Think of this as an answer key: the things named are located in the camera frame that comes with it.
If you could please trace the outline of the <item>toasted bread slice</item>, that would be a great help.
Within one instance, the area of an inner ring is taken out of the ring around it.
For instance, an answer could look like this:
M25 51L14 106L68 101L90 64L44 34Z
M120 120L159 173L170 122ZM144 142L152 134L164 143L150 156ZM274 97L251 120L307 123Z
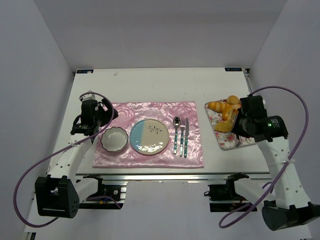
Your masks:
M233 121L225 120L225 121L217 123L214 126L214 130L216 132L229 133L229 132L231 132L233 125L234 125Z

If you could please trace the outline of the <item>metal tongs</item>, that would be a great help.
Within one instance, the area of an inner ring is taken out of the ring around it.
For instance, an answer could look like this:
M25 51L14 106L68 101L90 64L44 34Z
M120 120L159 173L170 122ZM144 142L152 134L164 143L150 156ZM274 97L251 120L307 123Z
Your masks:
M236 148L239 148L240 146L241 146L241 144L242 144L242 139L241 139L241 137L239 136L239 135L235 135L236 136L236 139L235 139L235 142L234 142L234 146L236 147Z

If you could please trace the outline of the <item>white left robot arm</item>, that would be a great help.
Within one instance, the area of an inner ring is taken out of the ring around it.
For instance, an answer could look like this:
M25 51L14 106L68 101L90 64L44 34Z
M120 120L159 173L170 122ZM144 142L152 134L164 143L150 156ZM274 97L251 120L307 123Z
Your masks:
M97 101L91 96L81 99L81 113L73 121L69 148L63 151L47 176L38 177L35 181L36 204L40 216L72 219L82 202L88 197L103 193L104 184L100 177L75 177L99 129L117 117L118 112L108 100Z

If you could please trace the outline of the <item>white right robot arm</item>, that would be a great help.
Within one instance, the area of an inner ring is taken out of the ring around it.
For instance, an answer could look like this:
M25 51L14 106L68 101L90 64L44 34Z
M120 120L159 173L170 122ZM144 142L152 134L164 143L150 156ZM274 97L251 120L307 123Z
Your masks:
M320 206L306 194L289 158L288 131L280 116L268 116L260 95L240 99L232 132L254 138L266 161L274 194L259 203L263 220L272 231L306 225L320 216Z

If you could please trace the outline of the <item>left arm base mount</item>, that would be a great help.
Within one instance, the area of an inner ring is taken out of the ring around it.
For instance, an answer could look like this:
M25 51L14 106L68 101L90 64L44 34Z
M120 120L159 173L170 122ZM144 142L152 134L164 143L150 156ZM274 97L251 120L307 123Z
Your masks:
M126 198L125 182L104 180L101 175L76 176L72 184L79 209L120 210Z

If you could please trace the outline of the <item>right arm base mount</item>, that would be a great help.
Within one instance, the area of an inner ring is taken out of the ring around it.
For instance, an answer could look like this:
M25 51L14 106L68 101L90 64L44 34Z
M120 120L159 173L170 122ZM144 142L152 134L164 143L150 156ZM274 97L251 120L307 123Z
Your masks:
M235 191L235 181L248 179L245 173L236 173L227 177L224 184L210 184L204 196L209 198L211 213L230 213L234 210L245 212L251 207L246 198Z

